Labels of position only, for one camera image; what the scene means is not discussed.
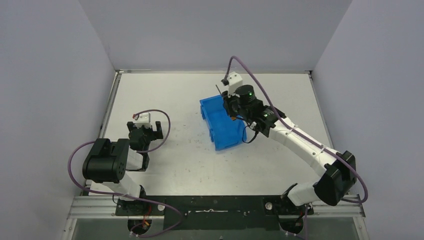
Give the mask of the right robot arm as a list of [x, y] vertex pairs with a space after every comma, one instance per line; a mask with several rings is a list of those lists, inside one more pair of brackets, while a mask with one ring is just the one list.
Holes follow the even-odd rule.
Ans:
[[340, 153], [316, 141], [283, 112], [257, 99], [252, 85], [239, 86], [234, 93], [222, 92], [223, 107], [232, 119], [243, 120], [256, 133], [272, 139], [307, 163], [320, 177], [316, 182], [294, 183], [281, 199], [291, 206], [321, 201], [336, 206], [356, 183], [354, 155]]

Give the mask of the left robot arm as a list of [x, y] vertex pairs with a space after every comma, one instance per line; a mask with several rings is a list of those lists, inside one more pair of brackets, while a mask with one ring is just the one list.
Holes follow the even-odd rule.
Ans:
[[134, 201], [135, 198], [145, 197], [146, 192], [128, 172], [147, 170], [150, 144], [164, 139], [164, 134], [160, 121], [155, 122], [156, 129], [149, 121], [129, 121], [126, 126], [127, 138], [95, 140], [83, 163], [82, 174], [85, 179], [111, 189], [119, 195], [120, 200]]

